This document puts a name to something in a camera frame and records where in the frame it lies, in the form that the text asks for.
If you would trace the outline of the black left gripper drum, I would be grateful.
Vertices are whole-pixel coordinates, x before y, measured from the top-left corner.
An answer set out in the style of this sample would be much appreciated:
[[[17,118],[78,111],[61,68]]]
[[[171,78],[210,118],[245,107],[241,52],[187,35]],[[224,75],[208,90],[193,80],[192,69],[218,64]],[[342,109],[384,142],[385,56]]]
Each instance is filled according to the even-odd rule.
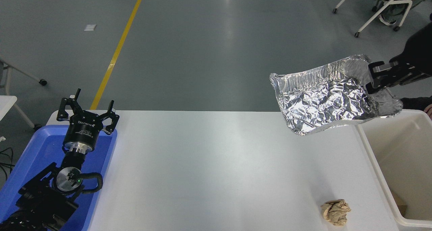
[[[88,147],[96,146],[99,132],[102,129],[102,122],[98,117],[98,114],[90,111],[72,115],[63,146],[70,147],[74,143],[84,144]]]

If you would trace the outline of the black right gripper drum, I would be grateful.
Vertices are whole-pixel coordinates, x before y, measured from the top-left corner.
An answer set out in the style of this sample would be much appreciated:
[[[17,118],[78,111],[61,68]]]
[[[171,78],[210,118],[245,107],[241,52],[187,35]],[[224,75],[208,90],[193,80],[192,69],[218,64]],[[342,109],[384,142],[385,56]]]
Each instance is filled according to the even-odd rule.
[[[401,54],[390,59],[390,63],[414,66],[423,73],[432,72],[432,23],[421,28],[406,41]]]

